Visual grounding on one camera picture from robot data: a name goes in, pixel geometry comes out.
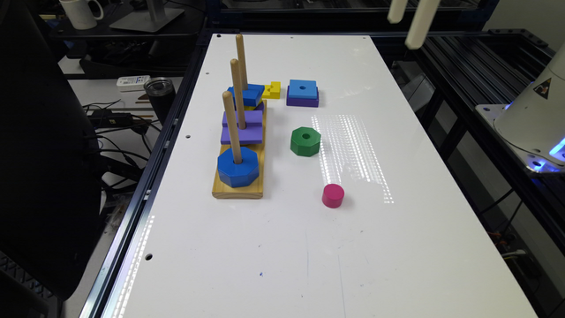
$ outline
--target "blue octagon block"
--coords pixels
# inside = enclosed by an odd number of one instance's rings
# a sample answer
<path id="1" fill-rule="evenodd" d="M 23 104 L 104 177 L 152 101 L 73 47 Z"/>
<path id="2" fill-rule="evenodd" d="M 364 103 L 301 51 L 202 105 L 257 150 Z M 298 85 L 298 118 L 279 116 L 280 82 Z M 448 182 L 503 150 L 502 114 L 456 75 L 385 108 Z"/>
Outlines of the blue octagon block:
<path id="1" fill-rule="evenodd" d="M 261 101 L 263 96 L 263 91 L 265 90 L 264 85 L 247 84 L 247 90 L 242 91 L 244 96 L 244 106 L 256 107 Z M 228 88 L 228 91 L 233 95 L 233 104 L 236 104 L 236 94 L 233 91 L 233 87 Z"/>
<path id="2" fill-rule="evenodd" d="M 233 163 L 231 148 L 218 157 L 218 174 L 224 184 L 231 187 L 248 186 L 259 176 L 257 154 L 250 148 L 241 147 L 241 158 L 240 164 Z"/>
<path id="3" fill-rule="evenodd" d="M 318 90 L 315 80 L 290 80 L 289 98 L 316 99 L 317 97 Z"/>

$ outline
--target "wooden peg board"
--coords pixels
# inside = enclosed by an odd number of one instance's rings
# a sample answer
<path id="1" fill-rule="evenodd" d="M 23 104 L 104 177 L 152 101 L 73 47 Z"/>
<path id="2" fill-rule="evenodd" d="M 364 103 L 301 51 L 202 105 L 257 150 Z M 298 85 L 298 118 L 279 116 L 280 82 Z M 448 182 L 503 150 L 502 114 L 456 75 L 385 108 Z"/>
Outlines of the wooden peg board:
<path id="1" fill-rule="evenodd" d="M 267 101 L 263 100 L 263 102 L 265 103 L 265 109 L 263 110 L 263 143 L 245 146 L 257 153 L 257 159 L 259 160 L 259 176 L 249 186 L 232 188 L 220 180 L 218 169 L 216 169 L 214 186 L 212 187 L 212 195 L 216 199 L 260 199 L 263 197 L 265 144 L 267 143 L 267 135 L 265 134 L 267 129 Z M 222 145 L 220 148 L 220 155 L 229 148 L 231 148 L 230 145 Z"/>

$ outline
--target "blue square block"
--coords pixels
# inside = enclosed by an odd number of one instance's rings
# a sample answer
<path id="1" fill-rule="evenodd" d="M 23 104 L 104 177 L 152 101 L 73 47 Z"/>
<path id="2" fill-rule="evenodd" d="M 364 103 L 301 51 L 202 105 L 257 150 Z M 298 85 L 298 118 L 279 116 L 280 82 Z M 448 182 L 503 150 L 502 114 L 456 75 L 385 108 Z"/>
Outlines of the blue square block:
<path id="1" fill-rule="evenodd" d="M 316 81 L 291 79 L 288 95 L 289 98 L 316 99 L 318 97 Z"/>
<path id="2" fill-rule="evenodd" d="M 263 91 L 265 90 L 264 85 L 247 84 L 247 90 L 242 92 L 244 96 L 244 106 L 256 107 L 261 101 L 263 96 Z M 228 91 L 233 95 L 233 104 L 236 104 L 236 94 L 233 91 L 233 87 L 228 88 Z"/>

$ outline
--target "green hexagon block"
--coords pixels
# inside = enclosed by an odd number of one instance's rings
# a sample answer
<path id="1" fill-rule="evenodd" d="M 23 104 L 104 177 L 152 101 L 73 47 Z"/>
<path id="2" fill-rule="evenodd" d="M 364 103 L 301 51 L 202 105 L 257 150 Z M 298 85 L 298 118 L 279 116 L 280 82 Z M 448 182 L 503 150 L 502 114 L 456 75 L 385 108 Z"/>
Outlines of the green hexagon block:
<path id="1" fill-rule="evenodd" d="M 320 151 L 321 135 L 310 127 L 300 127 L 292 131 L 290 150 L 297 155 L 313 156 Z"/>

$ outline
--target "wooden peg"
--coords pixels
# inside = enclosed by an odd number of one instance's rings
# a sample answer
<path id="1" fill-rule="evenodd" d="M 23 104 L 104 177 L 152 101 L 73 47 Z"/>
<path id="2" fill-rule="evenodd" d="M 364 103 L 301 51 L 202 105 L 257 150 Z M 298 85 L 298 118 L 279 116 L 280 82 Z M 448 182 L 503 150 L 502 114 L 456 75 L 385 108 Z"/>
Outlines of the wooden peg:
<path id="1" fill-rule="evenodd" d="M 228 130 L 230 131 L 231 151 L 233 152 L 233 163 L 241 163 L 241 147 L 239 146 L 239 133 L 237 133 L 236 111 L 233 109 L 233 96 L 230 92 L 223 92 L 223 107 L 228 119 Z"/>
<path id="2" fill-rule="evenodd" d="M 236 94 L 236 110 L 237 121 L 239 122 L 239 129 L 245 129 L 245 109 L 244 109 L 244 96 L 241 90 L 241 75 L 239 72 L 239 62 L 237 59 L 231 59 L 231 78 L 233 79 L 233 91 Z"/>
<path id="3" fill-rule="evenodd" d="M 388 9 L 388 22 L 395 24 L 403 19 L 408 0 L 392 0 Z"/>
<path id="4" fill-rule="evenodd" d="M 241 75 L 241 89 L 247 90 L 247 66 L 245 64 L 244 36 L 236 35 L 237 59 L 239 60 L 239 74 Z"/>
<path id="5" fill-rule="evenodd" d="M 440 0 L 421 0 L 418 3 L 406 42 L 404 42 L 408 49 L 419 49 L 424 44 L 439 5 Z"/>

